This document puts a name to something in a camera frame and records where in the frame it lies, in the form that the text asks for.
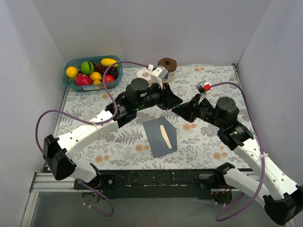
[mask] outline wall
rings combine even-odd
[[[239,62],[270,0],[33,0],[65,61]]]
[[[43,166],[35,124],[59,108],[64,61],[30,0],[0,0],[0,226],[21,223],[35,171]],[[47,116],[40,138],[54,130]]]
[[[303,185],[303,1],[273,0],[239,63],[266,152]],[[295,219],[303,226],[303,214]]]

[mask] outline gray floor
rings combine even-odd
[[[237,208],[247,202],[243,197]],[[222,207],[195,201],[195,198],[117,199],[112,200],[113,216],[106,218],[83,206],[79,192],[39,193],[32,227],[275,227],[276,225],[256,202],[238,216],[216,222]],[[109,211],[105,201],[97,207]]]

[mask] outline yellow lemon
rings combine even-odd
[[[104,59],[101,60],[101,65],[103,65],[103,66],[110,66],[110,65],[114,64],[115,62],[117,62],[117,61],[114,60],[114,59],[104,58]]]
[[[93,84],[102,84],[100,80],[94,80]]]
[[[75,80],[75,77],[78,75],[78,69],[76,67],[70,66],[66,69],[65,73],[69,78]]]
[[[92,74],[90,74],[89,78],[92,80],[92,81],[95,81],[95,80],[102,80],[102,76],[100,73],[98,72],[93,72]]]

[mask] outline floral tablecloth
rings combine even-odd
[[[120,84],[110,90],[113,97],[125,91],[125,87],[136,78],[139,68],[123,68]],[[232,81],[237,78],[232,66],[179,66],[172,91],[189,101],[197,94],[196,84],[206,79],[211,84]],[[215,106],[222,96],[233,98],[240,109],[238,119],[252,131],[252,126],[240,91],[229,85],[216,87],[207,99]],[[64,111],[79,118],[90,120],[100,113],[110,99],[104,90],[78,93],[69,90]],[[142,123],[158,117],[165,117],[177,128],[178,150],[159,158],[153,158]],[[58,135],[67,133],[82,123],[61,117]],[[248,165],[228,149],[218,138],[217,128],[199,119],[188,123],[171,111],[156,106],[137,113],[137,118],[115,132],[104,135],[84,148],[77,158],[94,163],[99,169],[197,169],[216,168],[230,162],[237,168]]]

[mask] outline beige strip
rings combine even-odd
[[[166,131],[165,131],[165,128],[164,128],[163,124],[160,125],[160,129],[161,129],[162,136],[163,136],[163,138],[164,138],[167,146],[169,147],[169,149],[172,149],[170,141],[169,141],[169,138],[168,138],[168,136],[166,134]]]

